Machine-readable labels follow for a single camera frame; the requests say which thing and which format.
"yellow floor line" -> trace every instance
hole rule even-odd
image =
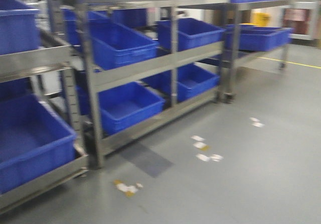
[[[279,60],[279,59],[268,58],[268,57],[259,57],[259,58],[267,59],[267,60],[271,60],[271,61],[277,61],[277,62],[280,62],[280,61],[281,61],[281,60]],[[321,67],[313,66],[313,65],[307,65],[307,64],[303,64],[303,63],[289,62],[289,61],[286,61],[286,63],[290,63],[290,64],[294,64],[294,65],[298,65],[298,66],[303,66],[303,67],[312,67],[312,68],[321,69]]]

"paper scrap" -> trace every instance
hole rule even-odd
[[[258,120],[257,118],[254,118],[254,117],[250,117],[250,120],[252,120],[253,122],[260,122],[260,120]]]
[[[208,162],[210,160],[210,157],[203,155],[203,154],[197,154],[196,157],[199,158],[200,160],[205,161],[205,162]]]
[[[207,144],[204,144],[203,142],[196,142],[193,144],[193,146],[203,151],[206,151],[209,149],[209,146]]]
[[[258,122],[254,122],[252,125],[255,126],[255,127],[259,127],[259,128],[262,128],[262,127],[265,126],[264,124],[258,123]]]
[[[210,158],[211,158],[213,161],[216,161],[216,162],[220,162],[221,160],[224,159],[224,157],[223,157],[223,156],[220,156],[220,155],[212,155]]]
[[[136,186],[139,188],[139,189],[142,189],[144,186],[140,183],[136,183]]]
[[[136,186],[130,185],[127,187],[127,191],[130,191],[135,194],[136,192],[138,192],[138,189],[136,188]]]
[[[133,196],[138,192],[138,189],[134,185],[127,186],[121,180],[114,180],[114,185],[118,190],[123,192],[127,197]]]
[[[197,136],[197,135],[193,135],[193,136],[191,136],[191,138],[193,139],[193,140],[196,140],[196,141],[199,141],[199,142],[203,142],[205,139],[203,139],[202,137],[199,137],[199,136]]]
[[[128,186],[125,185],[124,183],[120,183],[116,185],[116,188],[122,192],[127,192],[128,191]]]

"epoxy floor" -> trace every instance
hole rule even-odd
[[[291,62],[321,67],[320,59],[319,49],[290,47]],[[0,223],[321,223],[321,69],[277,67],[266,59],[247,64],[238,71],[233,104],[193,111]],[[252,126],[250,117],[265,126]],[[205,138],[209,150],[196,149],[192,135]],[[198,153],[224,159],[203,162]],[[115,179],[143,189],[125,197]]]

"yellow container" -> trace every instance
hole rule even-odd
[[[254,13],[253,14],[253,23],[258,27],[266,27],[270,22],[271,16],[267,13]]]

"metal rack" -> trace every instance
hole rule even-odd
[[[177,103],[177,68],[194,61],[198,61],[222,52],[222,42],[205,45],[186,51],[177,51],[177,7],[195,6],[207,4],[226,3],[228,0],[77,0],[76,13],[78,16],[78,29],[82,33],[84,46],[84,61],[87,74],[88,90],[91,102],[91,113],[94,128],[94,142],[97,152],[98,166],[103,165],[103,157],[112,151],[138,139],[139,137],[155,130],[156,128],[174,120],[175,118],[201,106],[202,104],[214,99],[217,88]],[[157,57],[147,61],[135,63],[121,68],[94,72],[97,67],[93,61],[91,42],[89,40],[87,14],[89,10],[111,9],[137,9],[137,8],[167,8],[169,9],[172,20],[172,50],[171,54]],[[124,131],[112,136],[105,136],[101,127],[99,112],[98,92],[116,86],[120,86],[131,81],[139,80],[144,77],[152,76],[157,73],[170,70],[172,73],[172,93],[171,106],[162,113],[136,124]]]
[[[261,9],[268,7],[278,7],[292,5],[294,0],[278,0],[278,1],[265,1],[265,2],[250,2],[250,3],[230,3],[227,4],[227,10],[234,12],[234,24],[235,28],[233,31],[233,46],[231,52],[231,58],[229,60],[229,70],[227,73],[227,79],[225,81],[225,99],[226,102],[232,101],[234,98],[234,85],[236,80],[236,69],[241,66],[243,63],[248,62],[249,60],[255,59],[257,57],[263,56],[267,52],[254,52],[249,53],[246,57],[239,58],[239,42],[240,42],[240,32],[241,32],[241,17],[242,11],[252,10],[252,9]],[[286,66],[287,56],[288,56],[288,44],[284,45],[282,52],[282,58],[280,63],[280,69]]]
[[[207,5],[207,6],[194,6],[195,9],[201,9],[203,7],[207,10],[223,10],[226,14],[227,11],[234,12],[234,24],[235,28],[233,31],[233,46],[231,50],[225,50],[222,56],[222,59],[217,59],[217,56],[213,56],[211,58],[203,59],[200,62],[221,66],[222,68],[227,68],[227,76],[224,80],[224,85],[222,86],[222,91],[224,91],[225,101],[227,103],[231,102],[234,98],[234,85],[235,85],[235,78],[236,78],[236,69],[239,66],[242,66],[244,63],[254,60],[257,57],[261,57],[268,52],[245,52],[239,51],[239,40],[240,40],[240,24],[242,19],[242,12],[252,9],[261,9],[261,8],[268,8],[268,7],[278,7],[278,6],[287,6],[293,5],[294,0],[277,0],[277,1],[264,1],[264,2],[248,2],[248,3],[228,3],[222,5]],[[288,44],[282,46],[282,58],[280,68],[284,68],[287,55],[288,55]]]
[[[76,159],[5,194],[0,195],[0,214],[87,171],[88,156],[84,151],[82,126],[73,70],[70,68],[70,46],[58,37],[41,31],[48,48],[0,56],[0,82],[30,77],[50,71],[61,71],[66,91],[68,119],[77,133],[74,143]]]

